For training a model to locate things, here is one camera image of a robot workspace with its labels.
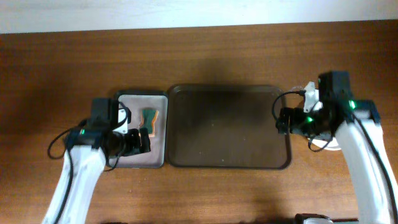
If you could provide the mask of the white plate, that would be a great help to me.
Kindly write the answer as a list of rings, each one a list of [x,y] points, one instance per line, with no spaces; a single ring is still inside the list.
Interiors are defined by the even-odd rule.
[[[314,139],[312,141],[312,145],[319,147],[319,148],[322,148],[324,145],[326,145],[324,150],[327,150],[327,151],[340,151],[341,150],[336,138],[333,138],[332,141],[330,141],[330,142],[328,142],[327,140]]]

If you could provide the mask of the orange green sponge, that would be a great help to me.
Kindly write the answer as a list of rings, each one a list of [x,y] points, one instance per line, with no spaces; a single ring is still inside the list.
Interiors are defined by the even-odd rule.
[[[141,123],[139,129],[146,128],[150,137],[155,136],[155,123],[159,111],[153,108],[144,108],[141,110]]]

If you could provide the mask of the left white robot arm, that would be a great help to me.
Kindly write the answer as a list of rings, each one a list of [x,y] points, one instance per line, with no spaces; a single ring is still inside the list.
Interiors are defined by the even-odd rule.
[[[148,129],[100,131],[73,128],[65,139],[63,167],[43,223],[84,223],[102,173],[123,157],[150,152]]]

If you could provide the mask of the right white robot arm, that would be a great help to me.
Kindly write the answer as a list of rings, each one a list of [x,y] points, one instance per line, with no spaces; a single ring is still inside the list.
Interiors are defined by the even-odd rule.
[[[370,101],[312,100],[309,108],[275,114],[282,134],[321,143],[314,150],[340,149],[357,198],[360,223],[397,223],[397,182],[389,163],[381,122]]]

